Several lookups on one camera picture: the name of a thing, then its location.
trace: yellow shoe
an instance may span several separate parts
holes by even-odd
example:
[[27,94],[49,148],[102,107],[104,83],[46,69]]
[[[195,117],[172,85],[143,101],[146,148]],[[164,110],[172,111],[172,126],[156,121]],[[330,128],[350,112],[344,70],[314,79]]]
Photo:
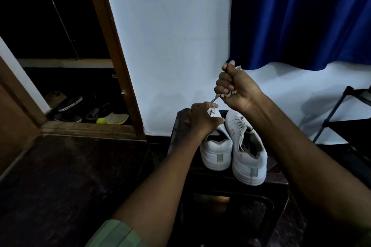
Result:
[[115,124],[120,125],[123,124],[129,118],[128,114],[114,114],[110,113],[106,117],[98,118],[96,123],[97,124]]

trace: slipper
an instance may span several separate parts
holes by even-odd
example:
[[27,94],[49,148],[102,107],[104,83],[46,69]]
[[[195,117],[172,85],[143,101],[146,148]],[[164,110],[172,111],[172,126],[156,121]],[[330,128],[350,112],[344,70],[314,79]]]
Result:
[[91,112],[86,115],[87,120],[97,120],[98,118],[106,117],[111,111],[111,104],[104,104],[100,108],[93,108]]
[[60,106],[58,107],[58,111],[61,112],[61,111],[66,111],[70,108],[72,108],[73,106],[77,105],[79,102],[82,101],[82,97],[81,96],[77,96],[77,97],[74,97],[74,98],[71,98],[71,99],[68,99],[68,100],[64,100]]
[[48,95],[44,96],[44,99],[50,108],[53,109],[67,99],[67,96],[60,91],[51,91]]
[[98,124],[115,124],[120,125],[123,124],[129,118],[128,114],[114,114],[110,113],[106,117],[98,118],[96,123]]
[[54,115],[53,120],[61,122],[81,122],[82,118],[73,113],[58,113]]

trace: person's left hand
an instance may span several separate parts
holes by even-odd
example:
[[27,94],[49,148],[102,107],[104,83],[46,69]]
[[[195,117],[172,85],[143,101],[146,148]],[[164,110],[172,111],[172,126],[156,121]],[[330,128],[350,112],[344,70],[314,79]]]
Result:
[[212,133],[220,124],[224,123],[221,117],[211,117],[207,110],[211,103],[204,102],[193,104],[189,111],[189,119],[185,123],[191,127],[192,130],[197,131],[203,138],[207,137],[208,134]]

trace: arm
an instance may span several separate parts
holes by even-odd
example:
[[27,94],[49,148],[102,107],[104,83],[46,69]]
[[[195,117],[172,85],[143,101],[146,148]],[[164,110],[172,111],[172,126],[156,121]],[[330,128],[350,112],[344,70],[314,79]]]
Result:
[[290,184],[334,222],[358,230],[371,229],[371,191],[310,141],[247,73],[235,69],[234,62],[223,69],[215,92],[238,90],[223,100],[245,116],[272,147]]
[[192,105],[188,135],[112,216],[132,227],[149,246],[166,246],[193,156],[202,140],[223,123],[210,117],[209,106],[209,102]]

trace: hand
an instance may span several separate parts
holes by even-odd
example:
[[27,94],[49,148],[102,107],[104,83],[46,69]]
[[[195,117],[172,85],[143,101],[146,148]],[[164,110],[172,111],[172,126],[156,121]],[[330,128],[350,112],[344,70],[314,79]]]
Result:
[[214,88],[215,93],[228,94],[229,91],[237,90],[237,94],[221,99],[231,109],[241,114],[246,113],[256,98],[263,94],[262,90],[246,72],[235,68],[234,61],[224,64],[221,69],[224,72],[219,74]]
[[185,121],[185,123],[191,127],[191,130],[198,132],[203,139],[218,128],[220,124],[224,123],[223,118],[211,117],[207,113],[210,105],[210,102],[193,104],[189,111],[189,119]]

